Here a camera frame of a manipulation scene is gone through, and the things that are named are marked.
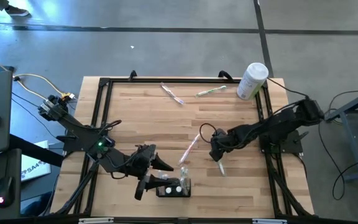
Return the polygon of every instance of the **gray floor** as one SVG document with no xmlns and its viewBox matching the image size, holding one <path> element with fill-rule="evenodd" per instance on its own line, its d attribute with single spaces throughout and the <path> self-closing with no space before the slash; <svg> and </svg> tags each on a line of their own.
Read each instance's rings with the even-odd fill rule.
<svg viewBox="0 0 358 224">
<path fill-rule="evenodd" d="M 2 24 L 49 24 L 95 27 L 191 27 L 256 29 L 251 0 L 12 0 L 30 10 L 29 19 L 12 20 L 0 12 Z M 266 29 L 358 30 L 358 0 L 260 0 Z M 275 77 L 287 87 L 307 93 L 324 109 L 343 91 L 358 90 L 358 35 L 268 35 Z M 0 30 L 0 62 L 18 73 L 48 77 L 64 91 L 78 93 L 85 75 L 215 77 L 226 70 L 240 77 L 251 62 L 263 62 L 258 34 L 48 32 Z M 40 80 L 25 84 L 47 96 L 53 89 Z M 36 96 L 14 84 L 13 91 L 34 103 Z M 300 99 L 288 94 L 290 101 Z M 357 94 L 339 97 L 334 107 Z M 21 103 L 36 114 L 36 110 Z M 58 124 L 46 122 L 54 135 Z M 346 184 L 340 201 L 331 196 L 338 173 L 319 142 L 317 127 L 302 128 L 308 183 L 317 215 L 358 220 L 358 181 Z M 11 132 L 28 141 L 56 142 L 26 111 L 12 104 Z M 341 169 L 354 161 L 340 126 L 322 124 L 328 149 Z"/>
</svg>

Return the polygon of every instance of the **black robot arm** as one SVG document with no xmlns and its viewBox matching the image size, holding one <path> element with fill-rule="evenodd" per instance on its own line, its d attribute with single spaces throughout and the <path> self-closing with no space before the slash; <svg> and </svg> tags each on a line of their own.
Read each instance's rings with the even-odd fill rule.
<svg viewBox="0 0 358 224">
<path fill-rule="evenodd" d="M 57 121 L 67 129 L 66 136 L 57 138 L 69 146 L 70 151 L 83 151 L 94 162 L 100 164 L 108 173 L 120 172 L 127 176 L 137 177 L 139 184 L 135 192 L 135 198 L 140 200 L 144 190 L 171 184 L 169 180 L 159 179 L 153 175 L 148 176 L 149 167 L 158 170 L 173 171 L 173 168 L 164 163 L 156 146 L 139 145 L 131 155 L 125 155 L 114 148 L 115 141 L 108 136 L 108 131 L 120 120 L 109 123 L 101 128 L 82 125 L 67 111 L 68 98 L 49 96 L 48 100 L 39 107 L 39 114 L 48 121 Z"/>
<path fill-rule="evenodd" d="M 270 144 L 278 144 L 300 126 L 319 124 L 323 118 L 324 113 L 315 100 L 300 100 L 284 107 L 280 112 L 274 112 L 261 122 L 229 129 L 227 134 L 222 129 L 217 129 L 211 138 L 209 155 L 217 162 L 225 152 L 242 149 L 263 134 Z"/>
</svg>

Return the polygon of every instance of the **person's shoe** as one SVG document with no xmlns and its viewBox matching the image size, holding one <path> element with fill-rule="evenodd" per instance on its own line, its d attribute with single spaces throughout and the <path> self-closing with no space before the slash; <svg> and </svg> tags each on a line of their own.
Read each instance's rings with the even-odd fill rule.
<svg viewBox="0 0 358 224">
<path fill-rule="evenodd" d="M 18 7 L 9 6 L 7 9 L 5 9 L 6 13 L 10 16 L 26 16 L 30 14 L 25 9 L 19 9 Z"/>
</svg>

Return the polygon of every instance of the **wooden table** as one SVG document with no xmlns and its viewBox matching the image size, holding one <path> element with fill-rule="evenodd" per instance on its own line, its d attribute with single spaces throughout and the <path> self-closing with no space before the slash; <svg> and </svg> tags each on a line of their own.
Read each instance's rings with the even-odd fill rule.
<svg viewBox="0 0 358 224">
<path fill-rule="evenodd" d="M 90 124 L 100 77 L 84 77 L 75 118 Z M 283 84 L 281 78 L 276 82 Z M 108 122 L 122 123 L 109 133 L 116 140 L 116 148 L 126 154 L 135 151 L 135 144 L 156 144 L 159 156 L 175 168 L 170 176 L 179 176 L 179 158 L 198 134 L 200 125 L 208 122 L 217 128 L 229 129 L 239 124 L 258 122 L 255 100 L 237 97 L 237 84 L 227 90 L 195 98 L 200 91 L 221 84 L 167 83 L 185 104 L 179 105 L 160 87 L 159 83 L 115 83 L 108 114 Z M 285 90 L 268 82 L 273 110 L 288 103 Z M 101 105 L 104 105 L 103 92 Z M 100 124 L 103 107 L 99 112 Z M 205 127 L 203 134 L 210 138 L 213 130 Z M 155 190 L 134 198 L 137 179 L 127 177 L 113 180 L 103 168 L 99 169 L 92 216 L 110 217 L 192 217 L 192 218 L 257 218 L 273 217 L 272 199 L 264 156 L 259 142 L 253 141 L 241 150 L 224 155 L 222 162 L 227 177 L 222 177 L 208 152 L 210 145 L 199 140 L 186 164 L 191 177 L 190 198 L 158 198 Z M 73 153 L 63 161 L 51 211 L 57 211 L 78 185 L 83 152 Z M 313 213 L 308 184 L 301 162 L 284 154 L 283 164 L 288 188 Z M 281 191 L 280 208 L 284 211 Z M 88 197 L 85 189 L 82 209 Z"/>
</svg>

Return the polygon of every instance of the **white cylindrical container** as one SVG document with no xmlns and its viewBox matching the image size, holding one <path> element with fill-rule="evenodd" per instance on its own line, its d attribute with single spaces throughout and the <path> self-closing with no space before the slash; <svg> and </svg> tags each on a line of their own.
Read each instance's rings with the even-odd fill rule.
<svg viewBox="0 0 358 224">
<path fill-rule="evenodd" d="M 237 95 L 243 100 L 253 98 L 266 81 L 269 71 L 262 63 L 252 63 L 248 66 L 237 87 Z"/>
</svg>

